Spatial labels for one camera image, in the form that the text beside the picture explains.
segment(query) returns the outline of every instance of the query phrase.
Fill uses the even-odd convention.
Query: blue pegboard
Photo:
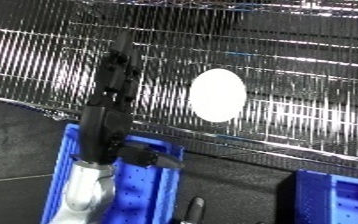
[[[358,179],[307,170],[297,173],[297,224],[358,224]]]
[[[170,143],[128,136],[127,141],[149,144],[153,149],[182,159],[183,148]],[[61,203],[61,191],[67,181],[73,160],[78,154],[78,125],[66,127],[62,145],[42,216],[42,224],[49,223]],[[179,170],[156,167],[142,168],[117,160],[116,196],[111,208],[103,218],[103,224],[168,224],[174,210]]]

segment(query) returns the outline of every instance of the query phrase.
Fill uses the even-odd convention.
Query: white ball
[[[225,122],[238,117],[247,97],[241,79],[231,71],[212,69],[198,76],[190,88],[190,104],[206,121]]]

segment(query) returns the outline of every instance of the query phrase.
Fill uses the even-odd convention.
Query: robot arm
[[[140,64],[130,34],[122,33],[96,72],[94,94],[80,120],[80,157],[72,167],[51,224],[102,222],[114,199],[112,163],[117,157],[144,167],[182,167],[178,159],[152,151],[147,145],[125,142],[133,122],[131,106],[137,95]]]

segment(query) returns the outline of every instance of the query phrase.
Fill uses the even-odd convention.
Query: corrugated metal surface
[[[1,100],[78,114],[101,55],[131,29],[144,59],[135,129],[217,156],[358,168],[358,1],[10,2],[0,8]],[[245,82],[238,119],[191,111],[191,82],[211,68]]]

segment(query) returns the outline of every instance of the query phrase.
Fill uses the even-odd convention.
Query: blue plastic tray
[[[299,170],[297,224],[358,224],[358,179]]]
[[[182,159],[183,148],[170,143],[128,136],[128,141],[149,144],[155,150]],[[52,184],[45,205],[42,224],[47,224],[56,214],[61,203],[61,191],[73,160],[71,154],[78,153],[78,125],[66,127]],[[116,196],[111,209],[103,218],[103,224],[168,224],[171,222],[179,183],[179,171],[156,167],[142,168],[117,160]]]

